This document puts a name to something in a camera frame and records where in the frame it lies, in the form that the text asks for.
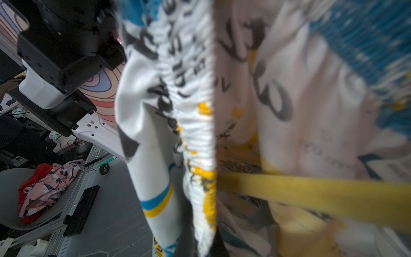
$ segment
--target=pink patterned clothing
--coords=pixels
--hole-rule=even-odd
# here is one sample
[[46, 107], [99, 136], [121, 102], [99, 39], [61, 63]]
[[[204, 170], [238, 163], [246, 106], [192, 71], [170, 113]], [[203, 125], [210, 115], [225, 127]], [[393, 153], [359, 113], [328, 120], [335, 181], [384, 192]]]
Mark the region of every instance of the pink patterned clothing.
[[54, 163], [53, 169], [43, 179], [26, 187], [23, 191], [27, 194], [21, 207], [19, 216], [21, 218], [30, 216], [44, 207], [51, 207], [76, 178], [81, 169], [81, 160], [70, 161], [64, 166]]

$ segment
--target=white bracket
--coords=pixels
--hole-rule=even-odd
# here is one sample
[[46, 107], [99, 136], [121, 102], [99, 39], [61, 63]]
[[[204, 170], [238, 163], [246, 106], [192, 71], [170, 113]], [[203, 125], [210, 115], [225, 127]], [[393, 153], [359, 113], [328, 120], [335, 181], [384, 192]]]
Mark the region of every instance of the white bracket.
[[86, 114], [77, 122], [73, 135], [84, 141], [96, 144], [107, 152], [125, 161], [120, 136], [117, 130], [107, 124], [96, 112]]

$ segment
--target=red clothing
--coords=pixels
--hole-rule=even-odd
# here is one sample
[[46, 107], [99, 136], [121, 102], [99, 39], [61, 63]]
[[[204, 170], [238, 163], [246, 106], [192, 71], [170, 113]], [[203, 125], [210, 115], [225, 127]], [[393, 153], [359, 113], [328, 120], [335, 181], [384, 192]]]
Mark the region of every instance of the red clothing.
[[[34, 174], [31, 178], [29, 178], [26, 182], [24, 182], [21, 187], [18, 189], [18, 203], [20, 204], [20, 207], [18, 209], [18, 212], [20, 213], [20, 209], [24, 203], [24, 200], [26, 199], [27, 194], [23, 192], [23, 190], [36, 183], [40, 179], [43, 179], [49, 174], [49, 172], [53, 169], [52, 165], [49, 165], [47, 163], [42, 163], [39, 166], [37, 166], [36, 170], [34, 171]], [[20, 218], [20, 222], [24, 225], [27, 225], [29, 223], [32, 223], [36, 219], [38, 219], [41, 215], [41, 212], [36, 212], [35, 214], [25, 217], [25, 218]]]

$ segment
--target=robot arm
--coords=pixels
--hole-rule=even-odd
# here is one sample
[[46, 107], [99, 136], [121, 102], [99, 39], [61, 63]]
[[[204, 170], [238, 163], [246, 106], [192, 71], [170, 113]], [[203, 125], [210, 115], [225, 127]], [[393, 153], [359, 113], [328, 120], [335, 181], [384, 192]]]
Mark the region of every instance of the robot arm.
[[78, 88], [121, 64], [110, 0], [5, 0], [29, 28], [18, 36], [26, 79], [9, 94], [61, 135], [97, 144], [124, 160], [117, 131]]

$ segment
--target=person's hand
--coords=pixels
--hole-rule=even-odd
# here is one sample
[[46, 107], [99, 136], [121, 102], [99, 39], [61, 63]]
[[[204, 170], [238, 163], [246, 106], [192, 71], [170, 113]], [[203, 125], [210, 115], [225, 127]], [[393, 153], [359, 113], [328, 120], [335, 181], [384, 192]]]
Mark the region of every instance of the person's hand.
[[7, 91], [20, 84], [21, 81], [21, 79], [10, 79], [6, 83], [0, 85], [0, 87]]

